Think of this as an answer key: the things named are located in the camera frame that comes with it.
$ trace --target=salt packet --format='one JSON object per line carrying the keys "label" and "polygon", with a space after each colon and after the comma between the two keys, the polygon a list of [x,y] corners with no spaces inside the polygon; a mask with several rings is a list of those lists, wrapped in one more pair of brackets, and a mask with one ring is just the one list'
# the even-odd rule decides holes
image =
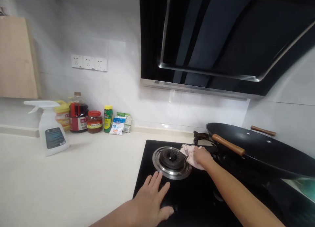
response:
{"label": "salt packet", "polygon": [[122,131],[124,130],[124,126],[125,126],[125,122],[126,122],[126,117],[116,116],[113,119],[113,125],[112,125],[112,128],[111,128],[109,134],[122,135]]}

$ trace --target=pink cloth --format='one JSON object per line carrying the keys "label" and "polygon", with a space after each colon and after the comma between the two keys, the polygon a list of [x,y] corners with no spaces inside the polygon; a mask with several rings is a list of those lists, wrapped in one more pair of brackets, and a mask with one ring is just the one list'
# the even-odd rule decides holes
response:
{"label": "pink cloth", "polygon": [[197,161],[195,160],[194,158],[194,152],[195,152],[195,146],[189,146],[187,144],[183,144],[181,146],[181,149],[180,149],[180,152],[183,153],[185,156],[187,156],[186,154],[186,151],[185,151],[185,148],[187,148],[188,152],[189,152],[189,155],[187,157],[187,162],[192,165],[193,167],[197,168],[197,169],[200,169],[200,170],[205,170],[202,165],[198,164]]}

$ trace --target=black wok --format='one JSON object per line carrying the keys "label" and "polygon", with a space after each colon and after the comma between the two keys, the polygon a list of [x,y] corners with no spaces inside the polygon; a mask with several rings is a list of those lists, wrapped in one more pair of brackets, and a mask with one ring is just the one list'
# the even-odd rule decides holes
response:
{"label": "black wok", "polygon": [[[218,148],[269,176],[284,179],[315,178],[315,159],[263,134],[221,123],[206,125]],[[252,126],[271,136],[276,133]]]}

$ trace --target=person's left hand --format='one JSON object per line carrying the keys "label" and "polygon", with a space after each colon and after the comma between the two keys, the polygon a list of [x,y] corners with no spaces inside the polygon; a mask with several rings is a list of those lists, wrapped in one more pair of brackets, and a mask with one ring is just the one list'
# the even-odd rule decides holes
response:
{"label": "person's left hand", "polygon": [[174,213],[174,209],[170,206],[160,209],[161,202],[170,188],[170,183],[167,182],[158,191],[162,176],[162,173],[158,172],[155,172],[153,176],[149,175],[135,198],[129,201],[134,210],[133,226],[156,227]]}

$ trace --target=wooden cabinet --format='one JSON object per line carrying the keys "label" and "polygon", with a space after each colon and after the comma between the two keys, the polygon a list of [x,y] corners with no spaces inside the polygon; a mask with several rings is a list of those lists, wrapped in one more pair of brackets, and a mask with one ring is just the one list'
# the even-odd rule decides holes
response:
{"label": "wooden cabinet", "polygon": [[41,97],[31,28],[22,17],[0,17],[0,97]]}

